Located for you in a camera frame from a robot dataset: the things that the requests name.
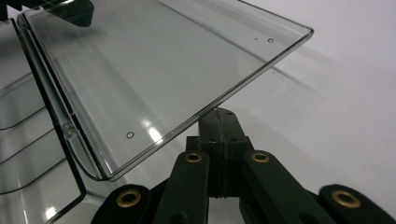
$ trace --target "white background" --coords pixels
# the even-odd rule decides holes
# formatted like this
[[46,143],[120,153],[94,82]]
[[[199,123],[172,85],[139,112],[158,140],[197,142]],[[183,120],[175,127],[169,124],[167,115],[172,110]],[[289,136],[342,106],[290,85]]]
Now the white background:
[[350,186],[396,217],[396,2],[249,2],[315,33],[223,107],[304,187]]

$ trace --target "screw hole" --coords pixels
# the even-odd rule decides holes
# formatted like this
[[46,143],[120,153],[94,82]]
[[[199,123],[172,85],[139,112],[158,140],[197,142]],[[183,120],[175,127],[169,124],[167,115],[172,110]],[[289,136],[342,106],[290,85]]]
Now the screw hole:
[[191,153],[188,154],[184,159],[188,162],[198,162],[202,160],[202,156],[200,154]]
[[260,152],[251,155],[251,159],[253,159],[256,162],[268,162],[270,160],[270,158],[267,155]]
[[300,215],[300,220],[304,224],[318,224],[318,220],[312,216],[311,214],[301,214]]
[[119,197],[117,197],[117,205],[119,207],[127,208],[132,207],[140,202],[141,199],[140,192],[135,189],[128,189],[122,192]]
[[361,206],[361,201],[357,197],[344,190],[334,191],[332,193],[332,198],[344,207],[358,208]]
[[133,133],[133,132],[128,132],[128,133],[126,134],[126,137],[129,138],[129,139],[131,139],[131,138],[134,137],[134,133]]

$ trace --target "black mechanical arm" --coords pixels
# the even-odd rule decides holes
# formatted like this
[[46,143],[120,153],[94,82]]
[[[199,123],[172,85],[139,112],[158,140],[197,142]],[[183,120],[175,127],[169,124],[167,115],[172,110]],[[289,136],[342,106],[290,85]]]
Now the black mechanical arm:
[[231,111],[209,113],[199,132],[167,180],[151,190],[114,190],[92,224],[204,224],[208,198],[218,197],[239,197],[247,224],[396,223],[354,189],[331,185],[318,196],[304,189],[274,155],[254,150]]

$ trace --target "clear acrylic shelf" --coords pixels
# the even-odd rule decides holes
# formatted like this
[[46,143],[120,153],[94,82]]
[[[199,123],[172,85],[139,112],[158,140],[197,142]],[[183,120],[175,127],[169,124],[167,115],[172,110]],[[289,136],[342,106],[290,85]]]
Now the clear acrylic shelf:
[[91,25],[55,16],[66,1],[24,13],[19,26],[93,179],[122,176],[313,34],[241,1],[92,3]]

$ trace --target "brass grommet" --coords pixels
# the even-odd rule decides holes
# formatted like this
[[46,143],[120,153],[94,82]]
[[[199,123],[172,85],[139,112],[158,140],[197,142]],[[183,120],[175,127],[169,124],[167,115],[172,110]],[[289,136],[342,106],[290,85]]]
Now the brass grommet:
[[117,197],[117,205],[119,207],[127,208],[132,207],[140,202],[142,195],[136,189],[127,189],[122,192],[119,197]]
[[184,158],[187,162],[198,162],[202,160],[202,156],[198,153],[190,153]]
[[270,160],[270,158],[267,155],[261,152],[253,153],[251,155],[251,159],[253,159],[256,162],[262,162],[262,163],[268,162]]
[[[342,199],[342,196],[348,197],[349,201]],[[332,198],[339,204],[348,208],[358,208],[361,206],[361,201],[357,197],[344,190],[333,191]]]

